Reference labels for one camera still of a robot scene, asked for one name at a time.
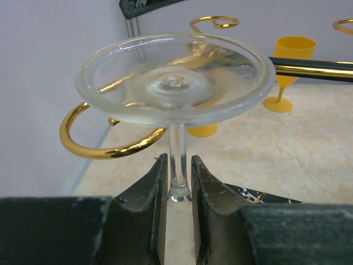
clear glass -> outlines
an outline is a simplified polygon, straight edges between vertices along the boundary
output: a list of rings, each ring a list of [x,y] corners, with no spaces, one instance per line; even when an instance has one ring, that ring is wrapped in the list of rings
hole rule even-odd
[[[169,128],[169,196],[176,202],[190,199],[185,128],[245,112],[274,82],[268,57],[206,34],[128,39],[99,50],[76,75],[77,91],[92,108],[117,120]]]

gold metal hook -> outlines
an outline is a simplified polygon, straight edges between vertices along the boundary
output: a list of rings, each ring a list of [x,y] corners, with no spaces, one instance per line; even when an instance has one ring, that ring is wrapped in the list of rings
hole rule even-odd
[[[126,106],[134,106],[134,105],[138,106],[141,104],[138,104],[138,103],[126,104]],[[120,146],[120,147],[114,147],[114,148],[108,148],[108,149],[93,149],[93,148],[84,147],[72,140],[70,136],[70,128],[73,122],[76,120],[76,118],[88,108],[89,108],[88,103],[86,102],[80,103],[66,115],[66,117],[64,118],[60,126],[60,140],[63,146],[68,151],[70,151],[71,153],[77,156],[81,156],[89,159],[107,160],[107,159],[132,155],[133,153],[137,153],[151,146],[153,143],[158,141],[167,131],[167,129],[164,129],[164,128],[154,129],[149,135],[143,137],[142,139],[136,142],[133,142],[129,145]],[[119,123],[119,121],[115,119],[109,119],[108,122],[111,126],[114,126]]]
[[[193,29],[194,32],[197,33],[202,33],[202,31],[195,25],[196,23],[202,22],[202,21],[207,21],[211,20],[213,26],[216,29],[228,29],[232,27],[236,27],[239,25],[239,19],[234,18],[234,17],[224,17],[224,16],[213,16],[213,17],[202,17],[202,18],[196,18],[190,22],[190,27]],[[225,21],[231,21],[232,23],[229,24],[218,24],[217,20],[225,20]]]
[[[333,23],[333,28],[348,35],[353,36],[353,29],[341,26],[342,24],[353,23],[353,18],[340,19]]]
[[[247,201],[248,201],[248,202],[251,202],[251,203],[260,203],[260,202],[264,199],[265,195],[266,195],[266,193],[265,193],[265,192],[262,192],[262,193],[261,193],[261,196],[260,196],[258,199],[256,199],[256,200],[251,200],[251,198],[248,197],[248,198],[247,198]]]

yellow goblet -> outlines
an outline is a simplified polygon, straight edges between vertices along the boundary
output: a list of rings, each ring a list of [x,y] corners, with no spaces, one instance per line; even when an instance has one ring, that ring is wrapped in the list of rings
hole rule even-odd
[[[313,56],[315,48],[316,42],[312,39],[301,36],[286,36],[277,40],[274,56],[309,60]],[[279,95],[277,97],[266,98],[263,104],[273,112],[290,112],[293,107],[292,103],[288,99],[283,98],[282,95],[286,87],[296,82],[299,77],[277,75],[276,79],[280,86]]]

